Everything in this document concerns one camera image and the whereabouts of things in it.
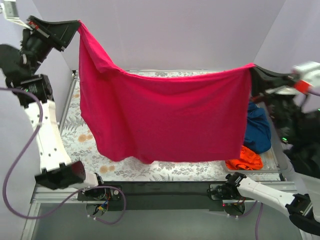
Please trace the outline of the pink t-shirt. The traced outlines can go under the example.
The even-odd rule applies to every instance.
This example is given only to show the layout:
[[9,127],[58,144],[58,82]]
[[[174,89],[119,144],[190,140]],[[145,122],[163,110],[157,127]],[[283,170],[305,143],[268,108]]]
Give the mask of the pink t-shirt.
[[116,66],[84,24],[78,32],[80,111],[101,155],[145,164],[240,156],[253,64],[195,76],[136,75]]

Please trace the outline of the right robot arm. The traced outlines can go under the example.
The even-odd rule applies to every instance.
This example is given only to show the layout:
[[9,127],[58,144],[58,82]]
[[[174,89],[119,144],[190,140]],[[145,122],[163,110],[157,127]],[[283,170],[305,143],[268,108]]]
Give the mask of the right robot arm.
[[226,176],[226,182],[210,186],[211,200],[253,199],[283,213],[300,230],[320,233],[320,112],[303,112],[294,97],[306,98],[320,84],[320,65],[308,61],[294,66],[291,73],[276,73],[255,66],[251,72],[251,100],[264,103],[277,136],[290,148],[284,150],[294,171],[307,189],[305,194],[283,192],[256,182],[243,173]]

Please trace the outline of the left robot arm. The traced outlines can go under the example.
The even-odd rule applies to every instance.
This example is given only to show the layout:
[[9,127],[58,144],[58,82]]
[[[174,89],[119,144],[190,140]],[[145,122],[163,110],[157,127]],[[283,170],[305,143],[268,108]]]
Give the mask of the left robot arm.
[[40,158],[36,183],[51,190],[89,189],[95,200],[101,200],[107,193],[101,177],[88,173],[81,161],[71,161],[60,135],[49,77],[37,73],[52,49],[62,52],[68,47],[79,27],[78,20],[48,22],[29,16],[20,48],[1,44],[0,69],[34,129]]

